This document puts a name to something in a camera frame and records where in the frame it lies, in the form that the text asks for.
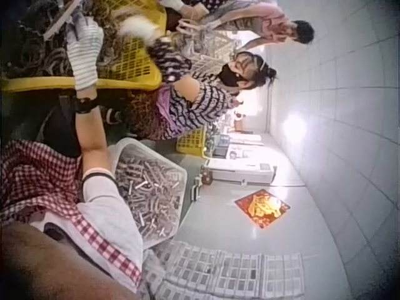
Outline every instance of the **white machine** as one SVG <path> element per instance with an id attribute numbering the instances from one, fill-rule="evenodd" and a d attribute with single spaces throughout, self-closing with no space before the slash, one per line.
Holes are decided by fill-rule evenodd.
<path id="1" fill-rule="evenodd" d="M 212 180 L 233 184 L 269 185 L 274 181 L 276 166 L 266 162 L 254 162 L 247 159 L 212 158 L 205 165 L 205 170 L 212 172 Z"/>

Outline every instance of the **bracelet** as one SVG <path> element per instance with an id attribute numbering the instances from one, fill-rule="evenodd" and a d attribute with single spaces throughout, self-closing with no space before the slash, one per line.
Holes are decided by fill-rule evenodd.
<path id="1" fill-rule="evenodd" d="M 75 112 L 77 114 L 88 114 L 94 108 L 99 106 L 99 101 L 97 99 L 91 100 L 90 98 L 75 98 Z"/>

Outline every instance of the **yellow crate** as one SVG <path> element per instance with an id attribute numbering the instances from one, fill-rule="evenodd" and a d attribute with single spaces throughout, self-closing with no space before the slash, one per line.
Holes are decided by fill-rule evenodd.
<path id="1" fill-rule="evenodd" d="M 191 154 L 206 158 L 204 149 L 206 147 L 206 128 L 195 129 L 185 136 L 177 139 L 176 151 L 183 154 Z"/>
<path id="2" fill-rule="evenodd" d="M 161 30 L 166 28 L 166 13 L 156 0 L 105 0 L 111 9 L 130 6 L 138 8 Z M 144 43 L 139 39 L 126 41 L 120 60 L 108 70 L 102 71 L 98 89 L 142 89 L 152 91 L 161 84 L 161 73 L 151 61 Z M 22 92 L 38 89 L 73 89 L 72 77 L 27 77 L 7 80 L 3 91 Z"/>

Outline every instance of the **black face mask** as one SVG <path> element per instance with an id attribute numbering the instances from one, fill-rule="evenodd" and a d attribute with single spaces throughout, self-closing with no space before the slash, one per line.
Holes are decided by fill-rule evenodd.
<path id="1" fill-rule="evenodd" d="M 232 72 L 228 64 L 222 67 L 222 71 L 218 74 L 218 77 L 226 86 L 237 87 L 238 81 L 244 80 L 242 76 L 238 76 L 235 72 Z"/>

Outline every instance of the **red poster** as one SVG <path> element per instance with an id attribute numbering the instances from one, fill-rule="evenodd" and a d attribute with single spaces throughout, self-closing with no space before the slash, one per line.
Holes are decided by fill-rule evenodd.
<path id="1" fill-rule="evenodd" d="M 251 195 L 235 201 L 235 203 L 261 229 L 279 219 L 290 209 L 290 206 L 265 189 L 260 189 Z"/>

